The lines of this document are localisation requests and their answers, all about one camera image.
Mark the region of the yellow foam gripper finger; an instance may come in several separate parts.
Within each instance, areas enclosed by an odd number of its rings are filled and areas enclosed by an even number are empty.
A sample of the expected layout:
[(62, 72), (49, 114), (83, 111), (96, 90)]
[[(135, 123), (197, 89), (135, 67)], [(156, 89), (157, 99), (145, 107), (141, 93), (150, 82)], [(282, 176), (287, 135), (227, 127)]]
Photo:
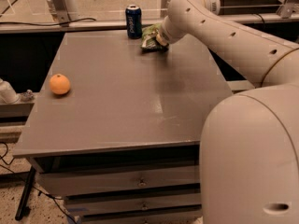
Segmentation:
[(168, 46), (168, 43), (160, 35), (156, 35), (156, 41), (163, 47)]

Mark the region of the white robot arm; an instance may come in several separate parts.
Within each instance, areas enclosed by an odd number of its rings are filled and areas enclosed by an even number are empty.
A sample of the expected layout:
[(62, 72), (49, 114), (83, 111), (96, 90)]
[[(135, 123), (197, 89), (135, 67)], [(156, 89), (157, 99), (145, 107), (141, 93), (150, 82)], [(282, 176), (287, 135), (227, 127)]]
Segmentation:
[(204, 224), (299, 224), (296, 43), (219, 15), (220, 0), (171, 0), (158, 34), (192, 35), (253, 86), (216, 105), (200, 141)]

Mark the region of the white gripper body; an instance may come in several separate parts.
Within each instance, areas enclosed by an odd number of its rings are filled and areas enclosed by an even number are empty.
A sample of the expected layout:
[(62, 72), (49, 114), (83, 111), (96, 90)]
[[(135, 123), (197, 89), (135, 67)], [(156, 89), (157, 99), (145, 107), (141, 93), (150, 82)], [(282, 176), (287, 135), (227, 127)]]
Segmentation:
[(169, 17), (165, 17), (159, 28), (158, 35), (160, 35), (168, 44), (174, 44), (184, 36), (184, 33), (170, 21)]

